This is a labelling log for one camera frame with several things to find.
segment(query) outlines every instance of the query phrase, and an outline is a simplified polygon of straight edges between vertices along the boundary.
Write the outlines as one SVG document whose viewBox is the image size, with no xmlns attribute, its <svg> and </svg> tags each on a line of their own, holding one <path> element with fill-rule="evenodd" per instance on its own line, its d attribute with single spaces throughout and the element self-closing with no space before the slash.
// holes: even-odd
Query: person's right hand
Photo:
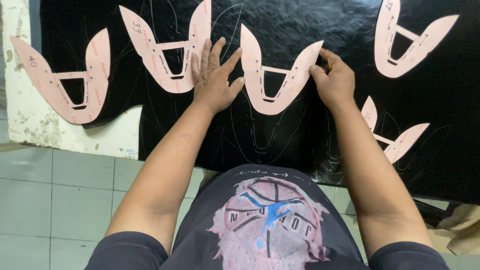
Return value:
<svg viewBox="0 0 480 270">
<path fill-rule="evenodd" d="M 330 111 L 337 110 L 349 104 L 355 104 L 353 92 L 355 90 L 355 74 L 342 59 L 326 49 L 320 49 L 320 56 L 330 59 L 332 70 L 327 74 L 317 65 L 310 67 L 317 84 L 318 95 Z"/>
</svg>

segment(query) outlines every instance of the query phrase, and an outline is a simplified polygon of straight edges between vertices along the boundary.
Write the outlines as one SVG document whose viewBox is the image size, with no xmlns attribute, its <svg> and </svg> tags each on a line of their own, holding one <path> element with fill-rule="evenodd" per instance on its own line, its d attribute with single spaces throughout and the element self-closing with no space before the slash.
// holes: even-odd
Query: worktable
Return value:
<svg viewBox="0 0 480 270">
<path fill-rule="evenodd" d="M 322 47 L 355 71 L 355 100 L 387 157 L 407 133 L 415 137 L 404 153 L 389 157 L 413 195 L 480 204 L 477 1 L 0 2 L 11 141 L 145 160 L 193 100 L 193 91 L 181 82 L 183 75 L 172 77 L 172 82 L 180 81 L 172 88 L 155 72 L 165 68 L 188 76 L 186 60 L 195 48 L 187 49 L 195 40 L 191 20 L 198 19 L 197 38 L 209 31 L 214 42 L 227 38 L 222 63 L 246 44 L 231 81 L 244 74 L 255 79 L 250 80 L 254 84 L 247 80 L 250 85 L 231 107 L 214 118 L 196 167 L 221 172 L 245 163 L 290 167 L 318 183 L 345 185 L 333 118 L 314 81 L 298 81 L 305 71 L 302 65 Z M 195 16 L 202 12 L 211 16 L 212 28 L 200 30 L 205 17 Z M 393 12 L 398 16 L 390 18 Z M 444 17 L 450 19 L 445 33 L 428 28 Z M 138 41 L 131 29 L 146 35 L 150 29 L 152 36 Z M 71 123 L 42 97 L 10 36 L 31 45 L 51 72 L 65 79 L 88 71 L 85 49 L 87 54 L 88 48 L 101 49 L 92 47 L 97 35 L 109 39 L 108 91 L 103 102 L 99 98 L 101 111 L 95 119 Z M 436 35 L 438 40 L 431 42 Z M 156 61 L 146 61 L 138 42 L 166 49 Z M 430 52 L 420 48 L 430 45 Z M 287 88 L 294 86 L 283 91 L 287 83 Z M 80 93 L 75 84 L 73 90 L 63 86 L 69 100 L 84 98 L 84 89 Z M 261 94 L 252 91 L 255 87 Z M 414 127 L 417 135 L 412 135 Z"/>
</svg>

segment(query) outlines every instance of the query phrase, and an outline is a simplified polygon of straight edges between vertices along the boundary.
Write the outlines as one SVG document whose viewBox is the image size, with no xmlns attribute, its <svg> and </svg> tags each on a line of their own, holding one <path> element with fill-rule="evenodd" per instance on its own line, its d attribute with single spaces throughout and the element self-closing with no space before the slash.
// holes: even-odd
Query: floor tile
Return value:
<svg viewBox="0 0 480 270">
<path fill-rule="evenodd" d="M 430 203 L 431 206 L 435 206 L 435 207 L 440 208 L 442 210 L 447 210 L 449 204 L 450 204 L 450 202 L 437 201 L 437 200 L 432 200 L 432 202 Z"/>
<path fill-rule="evenodd" d="M 177 226 L 175 227 L 175 233 L 173 235 L 173 241 L 175 241 L 175 237 L 177 237 L 177 231 L 179 230 L 181 222 L 187 215 L 188 210 L 190 210 L 190 206 L 192 205 L 192 202 L 193 202 L 192 198 L 184 198 L 183 201 L 181 202 L 179 215 L 177 217 Z"/>
<path fill-rule="evenodd" d="M 53 150 L 53 183 L 113 189 L 114 157 Z"/>
<path fill-rule="evenodd" d="M 204 171 L 202 169 L 194 168 L 192 171 L 192 177 L 190 178 L 190 184 L 188 185 L 187 193 L 185 194 L 186 198 L 195 199 L 198 188 L 200 187 L 200 183 L 203 179 Z"/>
<path fill-rule="evenodd" d="M 413 198 L 417 201 L 420 201 L 422 203 L 426 203 L 428 205 L 432 203 L 432 199 L 422 199 L 422 198 L 416 198 L 416 197 L 413 197 Z"/>
<path fill-rule="evenodd" d="M 340 214 L 356 215 L 350 194 L 348 194 L 348 190 L 344 187 L 338 187 L 336 189 L 333 205 Z"/>
<path fill-rule="evenodd" d="M 2 76 L 0 75 L 0 89 L 1 89 L 1 80 L 2 80 Z M 5 97 L 0 97 L 0 119 L 4 119 L 4 120 L 8 119 L 6 104 L 7 104 L 7 101 Z"/>
<path fill-rule="evenodd" d="M 100 241 L 111 211 L 111 190 L 54 184 L 52 237 Z"/>
<path fill-rule="evenodd" d="M 0 153 L 0 178 L 52 182 L 52 149 L 32 147 Z"/>
<path fill-rule="evenodd" d="M 458 262 L 460 261 L 460 257 L 455 254 L 448 254 L 448 253 L 440 253 L 444 258 L 445 262 L 447 263 L 450 270 L 458 270 Z"/>
<path fill-rule="evenodd" d="M 0 233 L 50 237 L 51 185 L 0 179 Z"/>
<path fill-rule="evenodd" d="M 8 121 L 0 119 L 0 144 L 10 142 L 10 137 L 8 136 Z"/>
<path fill-rule="evenodd" d="M 458 270 L 478 270 L 480 255 L 462 255 L 458 263 Z"/>
<path fill-rule="evenodd" d="M 113 189 L 128 191 L 143 164 L 143 161 L 115 158 Z"/>
<path fill-rule="evenodd" d="M 321 190 L 325 193 L 325 195 L 327 196 L 327 198 L 333 202 L 333 199 L 335 198 L 335 191 L 336 191 L 336 187 L 334 186 L 329 186 L 329 185 L 318 185 Z"/>
<path fill-rule="evenodd" d="M 118 190 L 113 191 L 112 217 L 113 217 L 113 214 L 115 214 L 115 211 L 117 210 L 118 206 L 120 205 L 120 202 L 123 200 L 123 197 L 125 197 L 125 194 L 127 194 L 126 191 L 118 191 Z"/>
<path fill-rule="evenodd" d="M 50 270 L 83 270 L 98 242 L 52 238 Z"/>
<path fill-rule="evenodd" d="M 0 234 L 0 269 L 48 270 L 48 237 Z"/>
<path fill-rule="evenodd" d="M 345 214 L 341 214 L 341 216 L 343 218 L 343 221 L 345 221 L 345 223 L 347 224 L 347 227 L 350 230 L 350 233 L 352 234 L 353 239 L 355 240 L 355 243 L 359 247 L 363 262 L 367 262 L 367 255 L 365 253 L 365 248 L 363 247 L 363 242 L 361 240 L 360 228 L 357 221 L 357 216 L 345 215 Z"/>
</svg>

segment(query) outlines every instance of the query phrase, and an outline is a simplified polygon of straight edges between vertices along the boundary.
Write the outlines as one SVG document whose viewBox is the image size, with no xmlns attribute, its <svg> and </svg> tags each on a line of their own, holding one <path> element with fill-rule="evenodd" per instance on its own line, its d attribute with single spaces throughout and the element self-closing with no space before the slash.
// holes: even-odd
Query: graphic print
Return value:
<svg viewBox="0 0 480 270">
<path fill-rule="evenodd" d="M 218 234 L 223 269 L 304 269 L 329 260 L 322 245 L 322 212 L 296 184 L 273 177 L 245 180 L 207 231 Z"/>
</svg>

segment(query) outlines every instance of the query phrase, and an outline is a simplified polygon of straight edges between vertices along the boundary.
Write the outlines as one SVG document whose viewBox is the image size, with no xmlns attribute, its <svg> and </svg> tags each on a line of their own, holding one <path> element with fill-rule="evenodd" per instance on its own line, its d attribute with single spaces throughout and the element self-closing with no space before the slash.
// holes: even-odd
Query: pink paper pattern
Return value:
<svg viewBox="0 0 480 270">
<path fill-rule="evenodd" d="M 260 45 L 245 25 L 241 25 L 240 46 L 243 49 L 241 64 L 246 78 L 245 86 L 253 107 L 260 113 L 276 115 L 292 103 L 307 83 L 310 73 L 308 68 L 315 64 L 323 40 L 304 49 L 293 64 L 291 70 L 262 66 Z M 285 74 L 281 89 L 274 98 L 269 98 L 264 91 L 265 71 Z"/>
<path fill-rule="evenodd" d="M 365 105 L 363 105 L 361 114 L 373 133 L 377 122 L 377 109 L 370 96 L 367 98 Z M 395 141 L 385 139 L 377 134 L 373 134 L 373 136 L 375 139 L 388 144 L 384 154 L 387 156 L 390 163 L 393 164 L 406 154 L 429 125 L 429 123 L 423 123 L 413 126 L 402 133 Z"/>
<path fill-rule="evenodd" d="M 110 75 L 110 41 L 106 28 L 88 43 L 85 54 L 87 70 L 80 72 L 53 73 L 38 51 L 17 37 L 10 39 L 35 88 L 60 116 L 76 124 L 89 123 L 98 117 Z M 78 105 L 73 104 L 60 81 L 76 78 L 84 80 L 84 101 Z"/>
<path fill-rule="evenodd" d="M 201 59 L 205 40 L 210 38 L 212 27 L 211 0 L 205 0 L 197 7 L 190 20 L 189 40 L 157 44 L 148 24 L 137 14 L 120 6 L 120 12 L 138 55 L 143 58 L 147 70 L 156 82 L 167 92 L 185 93 L 193 89 L 191 69 L 192 53 Z M 163 50 L 184 48 L 183 68 L 180 74 L 173 74 L 165 60 Z"/>
<path fill-rule="evenodd" d="M 397 24 L 400 0 L 384 0 L 378 14 L 375 30 L 375 64 L 378 71 L 390 78 L 397 78 L 419 64 L 453 27 L 458 15 L 450 15 L 432 22 L 420 35 Z M 412 40 L 405 54 L 398 60 L 390 56 L 395 34 Z"/>
</svg>

